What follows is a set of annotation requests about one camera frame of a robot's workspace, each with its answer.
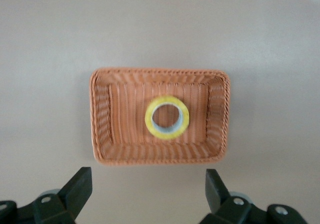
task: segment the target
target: basket rim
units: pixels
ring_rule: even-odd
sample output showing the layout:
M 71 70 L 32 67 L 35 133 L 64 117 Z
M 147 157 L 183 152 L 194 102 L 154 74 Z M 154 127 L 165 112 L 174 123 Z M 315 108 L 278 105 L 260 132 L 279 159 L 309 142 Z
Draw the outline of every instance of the basket rim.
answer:
M 216 155 L 206 158 L 190 158 L 190 159 L 155 159 L 155 160 L 109 160 L 105 159 L 101 153 L 101 143 L 99 142 L 97 130 L 97 111 L 96 111 L 96 99 L 95 99 L 95 84 L 97 78 L 101 75 L 112 74 L 112 73 L 158 73 L 158 74 L 202 74 L 202 75 L 212 75 L 213 77 L 219 77 L 223 80 L 223 93 L 225 98 L 225 103 L 223 106 L 223 121 L 222 121 L 222 132 L 221 132 L 221 144 Z M 229 105 L 230 105 L 230 79 L 229 76 L 217 69 L 168 69 L 168 68 L 130 68 L 130 67 L 102 67 L 96 69 L 89 81 L 89 98 L 90 98 L 90 120 L 91 120 L 91 142 L 93 148 L 93 154 L 95 159 L 105 165 L 118 166 L 118 165 L 140 165 L 140 164 L 203 164 L 203 163 L 213 163 L 222 159 L 227 150 L 228 141 L 228 125 L 229 125 Z

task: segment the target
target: beige background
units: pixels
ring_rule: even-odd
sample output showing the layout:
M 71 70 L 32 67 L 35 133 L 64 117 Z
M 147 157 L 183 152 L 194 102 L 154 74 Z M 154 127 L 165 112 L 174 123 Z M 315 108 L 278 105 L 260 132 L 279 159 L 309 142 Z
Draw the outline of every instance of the beige background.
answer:
M 0 0 L 0 200 L 21 207 L 91 166 L 79 224 L 197 224 L 205 170 L 266 209 L 320 213 L 320 0 Z M 106 167 L 91 148 L 101 66 L 214 68 L 231 78 L 217 164 Z

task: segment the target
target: orange wicker basket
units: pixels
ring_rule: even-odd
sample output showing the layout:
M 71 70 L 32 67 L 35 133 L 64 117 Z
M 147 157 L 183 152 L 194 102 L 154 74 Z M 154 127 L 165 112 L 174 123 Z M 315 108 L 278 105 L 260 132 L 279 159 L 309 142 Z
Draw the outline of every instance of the orange wicker basket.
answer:
M 148 104 L 171 95 L 189 111 L 188 128 L 162 140 L 145 124 Z M 218 70 L 100 68 L 90 79 L 94 157 L 107 165 L 211 163 L 227 149 L 230 80 Z M 154 115 L 169 126 L 176 109 Z

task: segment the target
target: tape roll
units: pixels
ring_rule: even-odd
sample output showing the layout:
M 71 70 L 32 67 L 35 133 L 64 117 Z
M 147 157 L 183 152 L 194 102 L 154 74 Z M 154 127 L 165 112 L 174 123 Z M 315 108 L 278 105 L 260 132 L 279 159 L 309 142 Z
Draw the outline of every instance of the tape roll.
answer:
M 170 127 L 161 127 L 154 122 L 153 116 L 158 108 L 173 105 L 179 111 L 178 120 Z M 145 125 L 155 137 L 168 140 L 180 136 L 189 125 L 189 111 L 183 102 L 173 96 L 161 96 L 151 101 L 144 117 Z

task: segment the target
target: tape roll core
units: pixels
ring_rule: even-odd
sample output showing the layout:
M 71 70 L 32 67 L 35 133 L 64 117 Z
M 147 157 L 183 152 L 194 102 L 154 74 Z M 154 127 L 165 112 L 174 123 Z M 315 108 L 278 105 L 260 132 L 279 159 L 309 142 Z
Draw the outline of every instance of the tape roll core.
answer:
M 153 120 L 157 109 L 164 105 L 173 105 L 178 109 L 177 121 L 169 127 L 161 127 Z M 160 139 L 173 139 L 180 136 L 189 125 L 189 111 L 183 102 L 173 96 L 161 96 L 151 101 L 145 112 L 145 124 L 151 134 Z

